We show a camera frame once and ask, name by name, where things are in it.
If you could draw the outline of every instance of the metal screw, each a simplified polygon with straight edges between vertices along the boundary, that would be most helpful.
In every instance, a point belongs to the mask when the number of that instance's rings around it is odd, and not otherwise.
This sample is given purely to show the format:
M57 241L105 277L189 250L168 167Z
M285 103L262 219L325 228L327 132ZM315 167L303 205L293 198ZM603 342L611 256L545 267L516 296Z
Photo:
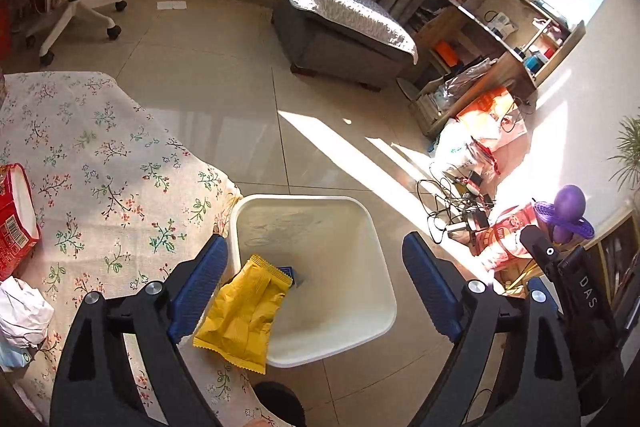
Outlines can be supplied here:
M84 302L87 304L95 304L100 298L100 294L98 292L89 292L84 296Z
M531 292L531 298L535 302L544 302L544 301L546 301L546 295L543 292L541 292L540 290L533 290Z
M483 293L486 290L484 283L478 280L469 281L468 286L473 293Z
M149 295L157 295L162 291L162 283L158 281L150 282L145 286L145 292Z

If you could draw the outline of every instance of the yellow snack packet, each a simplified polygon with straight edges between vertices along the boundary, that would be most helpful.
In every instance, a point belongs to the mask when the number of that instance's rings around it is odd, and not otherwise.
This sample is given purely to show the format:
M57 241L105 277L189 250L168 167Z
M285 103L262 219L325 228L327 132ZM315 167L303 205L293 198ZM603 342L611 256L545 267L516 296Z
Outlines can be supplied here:
M252 255L238 275L220 288L193 337L193 345L217 351L229 362L264 375L273 317L291 277Z

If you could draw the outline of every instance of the crumpled white tissue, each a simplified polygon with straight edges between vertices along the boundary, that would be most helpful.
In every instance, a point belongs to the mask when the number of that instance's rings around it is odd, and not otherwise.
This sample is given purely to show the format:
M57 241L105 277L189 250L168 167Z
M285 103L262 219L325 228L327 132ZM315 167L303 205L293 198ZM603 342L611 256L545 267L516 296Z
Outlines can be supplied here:
M51 305L26 282L8 277L0 284L0 332L12 346L38 346L52 316Z

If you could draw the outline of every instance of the floral pattern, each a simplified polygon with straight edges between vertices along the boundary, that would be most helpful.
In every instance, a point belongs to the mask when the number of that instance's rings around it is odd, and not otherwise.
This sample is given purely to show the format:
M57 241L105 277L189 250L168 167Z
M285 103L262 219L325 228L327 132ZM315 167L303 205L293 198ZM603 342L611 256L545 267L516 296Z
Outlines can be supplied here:
M42 235L15 275L55 309L44 349L19 381L48 418L60 354L86 293L114 298L165 280L212 232L226 235L241 195L105 74L9 74L6 83L12 107L2 106L0 159L25 167ZM244 426L246 410L286 425L260 407L243 371L184 341L185 363L225 427ZM140 398L162 421L140 354L126 344Z

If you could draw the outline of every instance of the purple mesh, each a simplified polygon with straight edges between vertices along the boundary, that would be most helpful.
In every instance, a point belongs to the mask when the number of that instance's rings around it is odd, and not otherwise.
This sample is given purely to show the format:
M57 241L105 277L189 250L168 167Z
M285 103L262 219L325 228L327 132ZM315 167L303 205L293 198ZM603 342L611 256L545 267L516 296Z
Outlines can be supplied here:
M585 239L592 239L594 235L596 235L595 230L591 226L591 223L581 217L577 223L570 223L569 221L565 221L564 219L560 219L560 217L556 216L556 209L553 203L546 203L546 201L536 201L533 204L533 208L538 215L538 219L544 221L545 223L551 223L552 225L556 225L558 227L563 227L564 229L571 230L574 233L577 233L580 237Z

